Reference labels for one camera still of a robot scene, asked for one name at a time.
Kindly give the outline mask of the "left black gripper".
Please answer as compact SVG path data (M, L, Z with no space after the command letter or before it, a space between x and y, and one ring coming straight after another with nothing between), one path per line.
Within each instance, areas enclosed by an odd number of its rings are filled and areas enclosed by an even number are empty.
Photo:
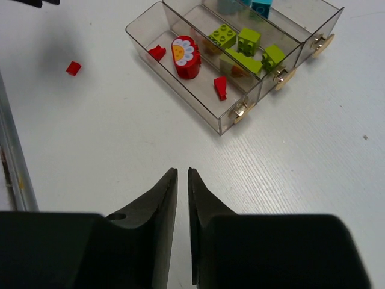
M35 8L42 8L43 3L49 3L52 5L60 4L60 0L17 0L17 1Z

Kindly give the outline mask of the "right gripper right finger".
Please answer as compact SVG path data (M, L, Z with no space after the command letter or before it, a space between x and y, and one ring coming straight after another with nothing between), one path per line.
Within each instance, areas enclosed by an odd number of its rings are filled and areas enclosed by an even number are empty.
M354 240L332 214L238 214L188 171L197 288L370 288Z

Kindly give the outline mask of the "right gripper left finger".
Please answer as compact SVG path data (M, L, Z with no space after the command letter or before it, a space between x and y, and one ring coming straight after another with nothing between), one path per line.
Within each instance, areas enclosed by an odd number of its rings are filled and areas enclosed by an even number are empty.
M108 216L1 213L2 288L166 288L176 169Z

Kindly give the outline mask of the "small red lego tile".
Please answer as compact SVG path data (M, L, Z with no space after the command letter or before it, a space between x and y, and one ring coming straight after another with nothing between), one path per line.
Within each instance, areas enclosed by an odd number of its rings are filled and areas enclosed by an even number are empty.
M72 61L69 64L69 66L67 67L66 72L70 76L76 76L78 74L78 72L81 70L81 67L82 67L81 64L79 64L75 61Z

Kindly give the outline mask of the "small red lego piece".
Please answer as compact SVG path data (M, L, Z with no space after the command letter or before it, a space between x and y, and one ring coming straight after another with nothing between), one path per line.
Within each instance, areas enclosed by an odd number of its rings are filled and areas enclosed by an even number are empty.
M149 54L151 55L151 57L153 57L158 62L162 60L166 53L166 48L162 47L161 45L157 45L154 48L149 49Z

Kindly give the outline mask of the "red round lego piece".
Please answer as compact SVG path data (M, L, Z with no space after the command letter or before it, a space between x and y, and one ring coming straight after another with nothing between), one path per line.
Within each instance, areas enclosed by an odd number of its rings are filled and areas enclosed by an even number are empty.
M176 72L180 78L194 79L200 71L199 47L190 36L178 36L171 43L171 52Z

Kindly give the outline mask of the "red lego cone piece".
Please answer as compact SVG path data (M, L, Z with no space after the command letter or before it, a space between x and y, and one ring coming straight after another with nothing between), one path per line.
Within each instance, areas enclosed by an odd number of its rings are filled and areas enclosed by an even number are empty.
M227 78L226 76L221 76L214 79L214 88L217 92L220 101L225 101L227 99Z

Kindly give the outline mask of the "green 2x4 lego brick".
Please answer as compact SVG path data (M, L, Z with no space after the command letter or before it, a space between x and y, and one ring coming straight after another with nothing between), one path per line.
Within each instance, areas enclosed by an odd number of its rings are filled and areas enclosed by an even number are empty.
M227 54L220 56L220 70L234 77L250 76L251 73L259 75L262 71L262 62L252 57L247 57L231 48L226 48Z

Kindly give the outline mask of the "teal round lego piece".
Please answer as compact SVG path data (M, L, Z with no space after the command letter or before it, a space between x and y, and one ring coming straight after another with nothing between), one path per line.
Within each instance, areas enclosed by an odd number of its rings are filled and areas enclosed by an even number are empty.
M236 0L218 0L217 10L222 15L233 15L239 10L239 4Z

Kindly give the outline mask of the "green 2x2 lego brick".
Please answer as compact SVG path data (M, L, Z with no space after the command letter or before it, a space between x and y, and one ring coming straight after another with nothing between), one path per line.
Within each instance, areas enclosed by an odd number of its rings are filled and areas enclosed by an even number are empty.
M265 48L262 54L262 65L268 72L272 71L284 58L284 52L275 44Z
M260 45L261 33L243 28L238 34L237 52L254 57Z

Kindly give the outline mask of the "small teal lego brick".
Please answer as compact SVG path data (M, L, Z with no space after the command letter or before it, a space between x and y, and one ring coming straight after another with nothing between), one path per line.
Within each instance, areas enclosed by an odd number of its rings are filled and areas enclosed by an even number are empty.
M273 0L252 0L251 8L259 15L268 18Z

